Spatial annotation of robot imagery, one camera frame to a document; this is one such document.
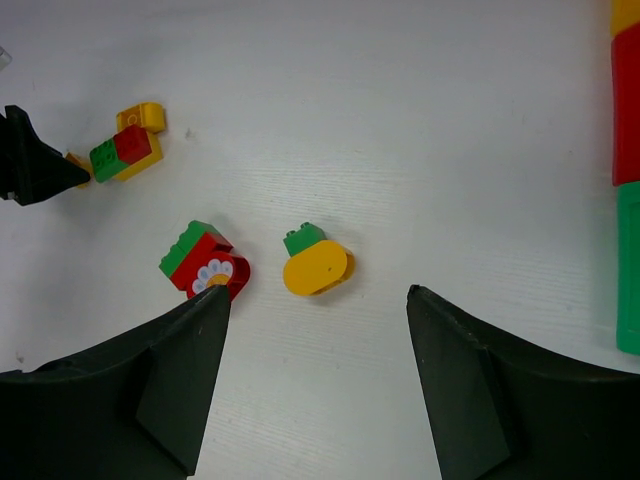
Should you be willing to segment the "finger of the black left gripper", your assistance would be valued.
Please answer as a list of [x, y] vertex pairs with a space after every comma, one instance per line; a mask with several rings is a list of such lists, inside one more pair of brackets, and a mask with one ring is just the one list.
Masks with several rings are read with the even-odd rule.
[[7, 105], [1, 115], [1, 198], [20, 206], [46, 201], [89, 180], [36, 134], [29, 115]]

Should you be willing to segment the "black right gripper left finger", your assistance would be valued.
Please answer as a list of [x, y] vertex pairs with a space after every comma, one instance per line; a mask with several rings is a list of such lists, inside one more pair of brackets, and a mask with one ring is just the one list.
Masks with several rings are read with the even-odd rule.
[[195, 474], [229, 325], [212, 287], [75, 354], [1, 375], [4, 479]]

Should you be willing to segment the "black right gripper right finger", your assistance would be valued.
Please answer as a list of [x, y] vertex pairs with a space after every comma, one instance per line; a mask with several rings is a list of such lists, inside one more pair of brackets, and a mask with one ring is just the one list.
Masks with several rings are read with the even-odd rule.
[[635, 479], [639, 378], [482, 321], [414, 285], [407, 317], [445, 479]]

